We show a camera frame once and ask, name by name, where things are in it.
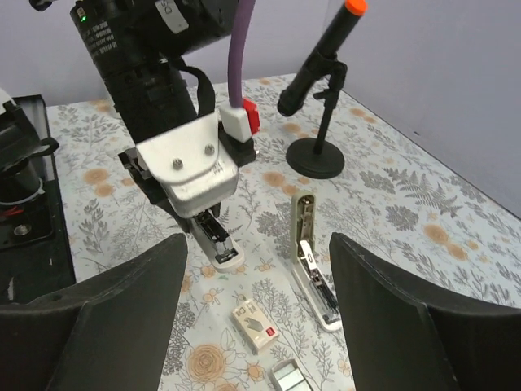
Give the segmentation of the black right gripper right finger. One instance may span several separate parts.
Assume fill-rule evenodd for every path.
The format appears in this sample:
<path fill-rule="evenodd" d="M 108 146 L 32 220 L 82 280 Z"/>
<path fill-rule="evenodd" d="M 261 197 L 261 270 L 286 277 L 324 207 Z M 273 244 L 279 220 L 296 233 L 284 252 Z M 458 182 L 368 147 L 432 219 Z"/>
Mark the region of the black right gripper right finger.
<path fill-rule="evenodd" d="M 518 390 L 520 311 L 394 266 L 341 233 L 329 243 L 358 390 Z"/>

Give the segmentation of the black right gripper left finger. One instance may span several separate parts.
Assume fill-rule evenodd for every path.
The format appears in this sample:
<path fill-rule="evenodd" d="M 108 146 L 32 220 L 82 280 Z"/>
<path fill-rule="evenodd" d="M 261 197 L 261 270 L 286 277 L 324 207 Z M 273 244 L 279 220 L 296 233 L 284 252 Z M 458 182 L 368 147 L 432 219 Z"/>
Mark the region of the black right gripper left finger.
<path fill-rule="evenodd" d="M 174 234 L 92 278 L 1 308 L 3 390 L 157 390 L 188 254 Z"/>

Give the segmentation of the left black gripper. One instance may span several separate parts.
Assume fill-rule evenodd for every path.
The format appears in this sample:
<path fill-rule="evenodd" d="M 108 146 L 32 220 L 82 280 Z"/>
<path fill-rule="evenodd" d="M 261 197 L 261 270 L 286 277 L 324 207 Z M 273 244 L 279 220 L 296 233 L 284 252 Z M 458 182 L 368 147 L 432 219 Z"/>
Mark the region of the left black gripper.
<path fill-rule="evenodd" d="M 125 74 L 118 112 L 135 146 L 120 160 L 149 201 L 190 232 L 192 218 L 219 215 L 221 202 L 237 189 L 240 168 L 256 159 L 257 113 L 248 108 L 239 72 L 229 73 L 229 102 L 218 107 L 207 76 L 189 66 L 183 71 L 200 80 L 198 107 L 170 64 Z"/>

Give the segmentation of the staple tray with staples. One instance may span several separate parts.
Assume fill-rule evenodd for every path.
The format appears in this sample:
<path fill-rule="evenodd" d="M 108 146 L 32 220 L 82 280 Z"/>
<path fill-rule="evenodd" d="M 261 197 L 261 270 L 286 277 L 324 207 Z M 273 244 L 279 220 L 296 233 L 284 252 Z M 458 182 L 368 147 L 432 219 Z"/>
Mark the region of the staple tray with staples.
<path fill-rule="evenodd" d="M 313 391 L 294 358 L 275 364 L 269 378 L 276 391 Z"/>

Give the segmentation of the beige green stapler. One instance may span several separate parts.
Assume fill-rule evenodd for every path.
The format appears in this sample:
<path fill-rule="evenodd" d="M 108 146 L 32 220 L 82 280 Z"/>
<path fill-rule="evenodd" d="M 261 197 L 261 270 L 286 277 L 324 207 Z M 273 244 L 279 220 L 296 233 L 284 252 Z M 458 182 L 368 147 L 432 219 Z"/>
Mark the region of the beige green stapler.
<path fill-rule="evenodd" d="M 320 270 L 314 249 L 316 196 L 298 191 L 291 198 L 290 255 L 292 274 L 314 317 L 325 332 L 342 327 L 337 298 Z"/>

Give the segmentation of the white staple box sleeve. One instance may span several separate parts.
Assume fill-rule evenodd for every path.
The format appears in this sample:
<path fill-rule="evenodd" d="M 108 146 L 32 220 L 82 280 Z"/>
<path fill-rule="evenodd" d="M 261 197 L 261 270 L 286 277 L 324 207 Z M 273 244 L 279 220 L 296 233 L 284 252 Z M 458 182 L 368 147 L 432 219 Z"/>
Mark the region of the white staple box sleeve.
<path fill-rule="evenodd" d="M 254 354 L 262 354 L 279 338 L 279 331 L 259 305 L 249 299 L 231 312 L 235 326 Z"/>

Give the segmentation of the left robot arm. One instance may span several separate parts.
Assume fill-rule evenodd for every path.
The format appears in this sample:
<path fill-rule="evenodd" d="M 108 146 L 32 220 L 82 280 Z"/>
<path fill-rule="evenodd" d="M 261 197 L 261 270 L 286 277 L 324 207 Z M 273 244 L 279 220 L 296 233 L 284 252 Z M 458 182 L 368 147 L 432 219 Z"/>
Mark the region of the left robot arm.
<path fill-rule="evenodd" d="M 239 168 L 255 160 L 256 105 L 243 97 L 251 1 L 78 1 L 73 23 L 134 146 L 122 165 L 187 232 L 226 241 L 218 221 Z M 230 39 L 228 100 L 184 55 Z"/>

